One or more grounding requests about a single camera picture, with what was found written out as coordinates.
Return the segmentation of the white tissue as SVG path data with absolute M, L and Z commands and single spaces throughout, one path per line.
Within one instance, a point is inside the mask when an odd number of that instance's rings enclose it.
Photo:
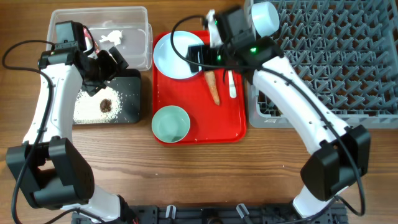
M 101 39 L 99 40 L 101 43 L 103 42 L 111 42 L 115 46 L 121 44 L 121 40 L 123 38 L 123 32 L 121 30 L 113 30 L 107 36 L 102 35 Z

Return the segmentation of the red snack wrapper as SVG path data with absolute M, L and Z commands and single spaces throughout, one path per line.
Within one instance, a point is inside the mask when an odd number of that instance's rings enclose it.
M 89 30 L 86 27 L 84 27 L 83 32 L 85 35 L 85 42 L 86 42 L 85 53 L 91 52 L 91 55 L 98 54 L 100 52 L 100 48 L 98 44 L 93 40 L 92 36 L 89 34 Z

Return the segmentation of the brown food scrap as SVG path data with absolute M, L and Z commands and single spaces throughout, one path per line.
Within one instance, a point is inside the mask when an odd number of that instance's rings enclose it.
M 112 101 L 109 99 L 103 99 L 99 105 L 102 113 L 109 113 L 112 109 Z

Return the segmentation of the white rice pile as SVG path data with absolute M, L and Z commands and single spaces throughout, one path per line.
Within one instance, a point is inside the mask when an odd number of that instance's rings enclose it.
M 112 101 L 112 109 L 109 113 L 100 111 L 100 103 L 103 99 Z M 94 96 L 89 96 L 87 92 L 80 90 L 75 102 L 73 121 L 75 124 L 110 123 L 118 117 L 121 106 L 119 92 L 110 87 L 100 90 Z

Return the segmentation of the light blue bowl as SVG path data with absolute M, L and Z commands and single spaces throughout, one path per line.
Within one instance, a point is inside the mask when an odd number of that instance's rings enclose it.
M 260 37 L 271 36 L 279 29 L 279 14 L 271 2 L 253 4 L 251 17 L 254 28 Z

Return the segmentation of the mint green bowl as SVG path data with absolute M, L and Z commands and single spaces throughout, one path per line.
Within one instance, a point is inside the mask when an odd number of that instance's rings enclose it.
M 179 142 L 185 138 L 190 126 L 188 113 L 175 105 L 165 106 L 156 111 L 151 123 L 154 136 L 168 144 Z

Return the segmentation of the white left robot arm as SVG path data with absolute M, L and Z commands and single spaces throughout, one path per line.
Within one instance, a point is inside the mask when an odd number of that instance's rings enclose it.
M 93 171 L 73 146 L 72 124 L 79 91 L 90 96 L 116 77 L 140 77 L 116 48 L 95 52 L 86 46 L 89 29 L 74 21 L 55 26 L 57 41 L 42 53 L 35 72 L 40 94 L 32 124 L 20 146 L 10 147 L 6 163 L 32 208 L 74 212 L 93 223 L 138 223 L 120 195 L 98 187 Z

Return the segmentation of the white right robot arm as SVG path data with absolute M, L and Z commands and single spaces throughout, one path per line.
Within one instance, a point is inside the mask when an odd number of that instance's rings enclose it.
M 210 43 L 190 47 L 184 59 L 193 69 L 240 73 L 276 104 L 310 154 L 300 171 L 303 189 L 292 202 L 298 215 L 312 219 L 347 187 L 361 185 L 368 171 L 369 131 L 351 127 L 317 98 L 272 39 L 272 30 L 248 22 L 239 6 L 210 10 L 202 22 Z

